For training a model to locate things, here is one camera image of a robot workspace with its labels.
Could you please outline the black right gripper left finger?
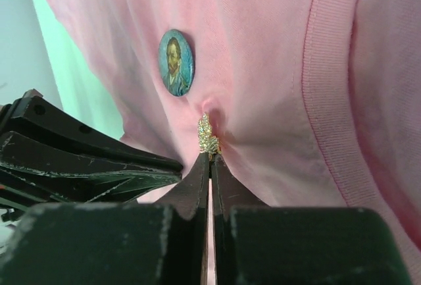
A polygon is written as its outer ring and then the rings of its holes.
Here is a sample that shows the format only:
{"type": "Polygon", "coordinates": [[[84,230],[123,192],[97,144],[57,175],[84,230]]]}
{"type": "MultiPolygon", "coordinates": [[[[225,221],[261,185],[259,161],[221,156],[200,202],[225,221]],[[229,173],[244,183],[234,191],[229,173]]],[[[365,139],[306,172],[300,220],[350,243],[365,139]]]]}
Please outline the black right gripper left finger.
{"type": "Polygon", "coordinates": [[[2,284],[205,284],[209,156],[154,203],[44,203],[22,217],[2,284]]]}

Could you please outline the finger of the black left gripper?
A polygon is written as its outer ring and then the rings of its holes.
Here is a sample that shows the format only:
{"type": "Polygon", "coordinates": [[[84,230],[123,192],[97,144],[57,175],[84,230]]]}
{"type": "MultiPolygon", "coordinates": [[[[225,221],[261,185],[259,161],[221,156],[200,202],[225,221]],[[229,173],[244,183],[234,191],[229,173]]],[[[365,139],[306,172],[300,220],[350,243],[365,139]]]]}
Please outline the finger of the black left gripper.
{"type": "Polygon", "coordinates": [[[135,149],[66,114],[40,96],[21,97],[6,105],[6,130],[65,152],[112,162],[180,172],[181,163],[135,149]]]}
{"type": "Polygon", "coordinates": [[[181,179],[182,166],[137,151],[117,160],[71,153],[17,132],[1,136],[1,208],[37,203],[131,203],[181,179]]]}

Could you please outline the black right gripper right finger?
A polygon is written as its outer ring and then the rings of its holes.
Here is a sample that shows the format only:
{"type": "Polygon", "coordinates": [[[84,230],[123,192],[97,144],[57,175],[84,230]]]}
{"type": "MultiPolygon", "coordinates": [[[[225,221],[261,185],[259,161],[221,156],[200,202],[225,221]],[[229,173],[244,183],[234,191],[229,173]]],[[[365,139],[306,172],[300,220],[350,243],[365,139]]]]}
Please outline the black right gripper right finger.
{"type": "Polygon", "coordinates": [[[366,208],[270,207],[210,162],[218,284],[410,284],[383,218],[366,208]]]}

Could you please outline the gold leaf rhinestone brooch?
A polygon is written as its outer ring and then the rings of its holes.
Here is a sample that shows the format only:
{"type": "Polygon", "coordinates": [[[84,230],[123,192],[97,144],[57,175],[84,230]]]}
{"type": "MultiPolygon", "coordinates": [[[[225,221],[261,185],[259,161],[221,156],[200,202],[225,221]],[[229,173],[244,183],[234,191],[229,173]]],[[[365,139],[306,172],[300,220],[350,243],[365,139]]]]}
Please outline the gold leaf rhinestone brooch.
{"type": "Polygon", "coordinates": [[[208,153],[210,156],[220,153],[220,141],[214,135],[210,117],[207,113],[199,119],[197,125],[199,149],[201,153],[208,153]]]}

